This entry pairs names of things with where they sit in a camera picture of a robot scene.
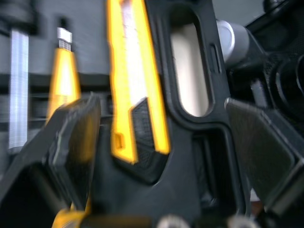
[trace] yellow tool handle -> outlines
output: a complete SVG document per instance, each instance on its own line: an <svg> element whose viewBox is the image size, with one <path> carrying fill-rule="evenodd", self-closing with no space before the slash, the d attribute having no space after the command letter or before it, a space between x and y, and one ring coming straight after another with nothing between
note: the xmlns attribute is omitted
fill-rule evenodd
<svg viewBox="0 0 304 228"><path fill-rule="evenodd" d="M74 53L64 48L57 48L50 82L47 122L57 108L78 100L80 96Z"/></svg>
<svg viewBox="0 0 304 228"><path fill-rule="evenodd" d="M126 41L122 16L122 0L108 0L108 39L111 51L111 90L114 104L111 147L116 158L127 163L138 162L136 138L130 100L129 75L126 63ZM153 42L151 38L144 0L132 0L136 30L142 59L147 102L155 150L167 155L170 140L162 89L158 77Z"/></svg>

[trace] black machine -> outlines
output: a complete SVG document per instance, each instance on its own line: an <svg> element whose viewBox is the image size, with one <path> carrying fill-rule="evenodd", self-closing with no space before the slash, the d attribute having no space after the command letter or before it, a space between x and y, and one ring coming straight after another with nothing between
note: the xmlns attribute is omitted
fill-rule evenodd
<svg viewBox="0 0 304 228"><path fill-rule="evenodd" d="M59 210L71 204L84 210L89 196L91 214L78 227L159 227L168 214L176 215L170 228L302 227L304 2L265 0L265 14L246 26L246 56L225 68L211 0L145 0L171 141L153 183L111 156L106 0L83 4L41 0L31 8L28 131L35 137L0 161L0 227L50 227ZM62 15L74 21L83 99L58 109L45 125L51 75L45 59L55 45L54 18ZM1 136L9 124L11 22L1 15L0 22ZM209 94L202 117L183 109L172 57L171 31L188 24L197 31ZM3 138L0 147L7 149ZM251 189L263 207L249 219Z"/></svg>

